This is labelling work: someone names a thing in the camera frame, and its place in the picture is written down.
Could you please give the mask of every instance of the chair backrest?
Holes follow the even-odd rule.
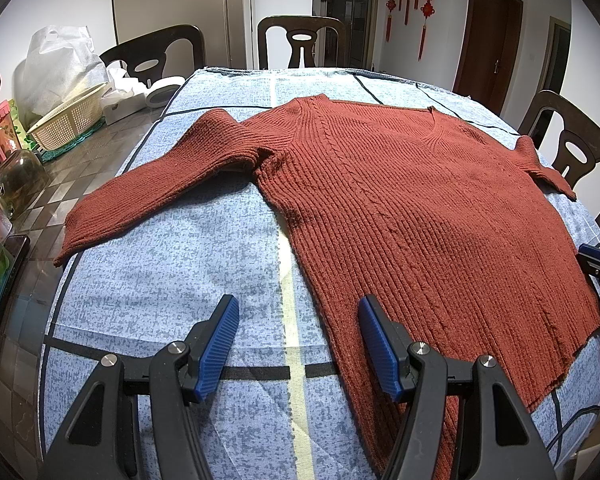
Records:
[[[124,61],[130,77],[137,77],[145,84],[148,80],[154,83],[158,79],[162,79],[162,70],[167,61],[167,47],[174,41],[183,38],[189,40],[193,47],[194,70],[205,66],[205,38],[199,28],[193,25],[174,25],[133,38],[102,53],[100,59],[107,66],[114,61]],[[138,65],[151,60],[156,60],[158,63],[136,72]]]
[[[564,130],[560,133],[558,154],[553,167],[560,173],[569,168],[564,178],[573,187],[583,176],[593,171],[597,162],[600,162],[600,127],[564,97],[551,90],[542,90],[531,101],[518,130],[520,134],[532,137],[536,149],[540,147],[544,134],[534,136],[533,132],[544,110],[559,113],[564,121]],[[579,161],[567,148],[567,142],[572,142],[580,148],[587,160]],[[596,223],[600,226],[600,214],[596,218]]]
[[[314,47],[315,40],[318,39],[318,31],[325,27],[332,28],[338,35],[336,65],[344,67],[346,33],[344,23],[340,20],[321,16],[268,16],[258,23],[258,60],[260,61],[260,70],[269,68],[267,30],[270,27],[282,27],[286,30],[286,39],[291,44],[289,68],[300,68],[300,48],[304,48],[304,66],[314,67],[315,61],[312,48]],[[311,39],[296,40],[294,36],[298,34],[306,34]]]

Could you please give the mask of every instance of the blue tablecloth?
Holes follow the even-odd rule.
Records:
[[[121,172],[164,154],[210,108],[222,107],[241,121],[294,97],[322,92],[333,99],[435,106],[508,148],[517,138],[482,105],[393,76],[343,69],[216,68],[200,70],[186,82]],[[544,191],[576,245],[600,240],[600,230],[580,202]],[[221,380],[204,405],[195,407],[215,478],[375,478],[279,220],[247,175],[227,171],[123,237],[74,256],[46,327],[38,396],[42,446],[48,449],[96,365],[93,349],[154,354],[184,338],[194,323],[210,315],[222,294],[231,293],[240,301],[240,326],[227,362],[234,367],[229,368],[233,375]],[[576,410],[598,403],[600,332],[532,417],[547,443],[557,431],[557,405],[566,422]],[[159,479],[145,397],[139,399],[139,413],[148,477]],[[560,456],[558,446],[552,449],[552,460],[563,462],[593,420],[593,415],[577,420],[560,443]]]

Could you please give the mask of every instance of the basket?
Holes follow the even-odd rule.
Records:
[[[62,103],[28,131],[41,148],[57,150],[80,136],[102,117],[100,98],[109,83],[93,86]]]

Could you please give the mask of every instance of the tape roll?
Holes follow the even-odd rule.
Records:
[[[184,85],[184,78],[179,75],[165,77],[151,85],[148,89],[145,102],[149,108],[160,108],[165,106],[173,97],[176,90]]]

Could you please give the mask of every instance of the sweater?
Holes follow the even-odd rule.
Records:
[[[253,173],[285,219],[372,464],[384,469],[401,409],[365,357],[358,300],[450,358],[497,358],[534,408],[600,326],[598,299],[562,219],[536,186],[575,200],[531,138],[508,150],[446,114],[297,98],[237,123],[203,114],[162,157],[92,192],[66,217],[56,265],[124,234],[229,164]],[[448,402],[437,478],[448,478]]]

